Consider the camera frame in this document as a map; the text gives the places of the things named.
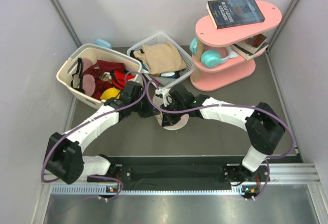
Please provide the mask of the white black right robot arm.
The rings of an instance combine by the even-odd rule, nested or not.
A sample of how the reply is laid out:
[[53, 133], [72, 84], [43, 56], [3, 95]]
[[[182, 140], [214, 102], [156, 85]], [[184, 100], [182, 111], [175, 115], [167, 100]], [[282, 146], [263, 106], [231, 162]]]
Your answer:
[[281, 120], [266, 103], [238, 107], [216, 100], [208, 95], [197, 96], [183, 85], [156, 91], [152, 104], [160, 109], [162, 126], [174, 126], [183, 115], [217, 120], [234, 125], [247, 132], [251, 146], [241, 164], [227, 173], [227, 180], [250, 181], [258, 174], [262, 162], [273, 154], [285, 133]]

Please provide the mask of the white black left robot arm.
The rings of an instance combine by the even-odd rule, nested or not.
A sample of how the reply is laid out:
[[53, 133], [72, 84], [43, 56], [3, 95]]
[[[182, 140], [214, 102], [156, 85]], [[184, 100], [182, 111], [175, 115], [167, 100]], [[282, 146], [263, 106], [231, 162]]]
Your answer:
[[100, 176], [111, 181], [116, 169], [104, 155], [83, 156], [84, 150], [108, 128], [131, 113], [141, 118], [158, 115], [144, 94], [142, 84], [128, 81], [118, 98], [110, 98], [89, 118], [64, 134], [58, 132], [49, 138], [43, 171], [49, 171], [67, 184], [81, 177]]

